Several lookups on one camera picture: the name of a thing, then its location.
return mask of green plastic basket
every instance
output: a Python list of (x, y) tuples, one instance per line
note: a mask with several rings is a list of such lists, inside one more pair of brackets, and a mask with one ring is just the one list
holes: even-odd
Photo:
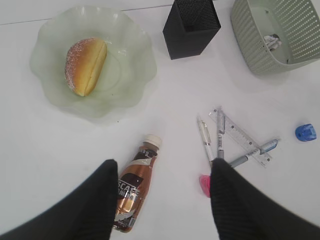
[[(311, 0), (236, 0), (231, 22), (254, 74), (290, 71), (320, 57), (320, 20)], [(272, 34), (282, 41), (273, 52), (263, 38)]]

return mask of frosted glass bowl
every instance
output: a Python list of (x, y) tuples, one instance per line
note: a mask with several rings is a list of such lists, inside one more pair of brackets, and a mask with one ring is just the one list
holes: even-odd
[[(75, 95), (65, 80), (69, 48), (81, 39), (99, 37), (108, 47), (95, 89)], [(55, 106), (86, 117), (102, 117), (116, 108), (136, 105), (157, 73), (149, 35), (121, 11), (81, 6), (48, 20), (39, 30), (30, 67)]]

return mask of white surface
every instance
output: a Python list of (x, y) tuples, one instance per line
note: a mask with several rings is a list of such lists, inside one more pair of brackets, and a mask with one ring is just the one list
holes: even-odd
[[(163, 145), (149, 195), (132, 232), (114, 231), (111, 239), (218, 239), (210, 200), (198, 184), (209, 167), (196, 120), (200, 113), (215, 139), (216, 125), (207, 114), (217, 105), (259, 144), (283, 139), (270, 153), (268, 169), (253, 160), (237, 170), (266, 195), (320, 226), (319, 140), (302, 143), (294, 134), (307, 123), (320, 131), (320, 61), (284, 74), (252, 75), (231, 28), (232, 3), (215, 3), (222, 28), (202, 55), (173, 61), (162, 34), (170, 7), (127, 11), (149, 32), (158, 73), (139, 105), (109, 126), (48, 103), (29, 69), (45, 21), (0, 26), (0, 233), (55, 204), (103, 160), (115, 158), (121, 170), (144, 134), (151, 133)], [(227, 161), (242, 153), (225, 138)]]
[(172, 5), (174, 0), (1, 0), (0, 25), (50, 19), (63, 11), (83, 5), (132, 10)]

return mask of pink object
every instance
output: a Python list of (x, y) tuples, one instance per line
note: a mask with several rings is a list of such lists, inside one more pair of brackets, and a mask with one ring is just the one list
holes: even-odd
[(203, 193), (210, 198), (210, 176), (201, 175), (199, 177), (200, 186), (202, 188)]

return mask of sugar-coated bun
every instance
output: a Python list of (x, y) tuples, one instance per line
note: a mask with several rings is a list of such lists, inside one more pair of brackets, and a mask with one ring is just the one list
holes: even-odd
[(69, 88), (79, 96), (87, 96), (95, 88), (107, 56), (107, 45), (98, 37), (83, 39), (68, 51), (65, 79)]

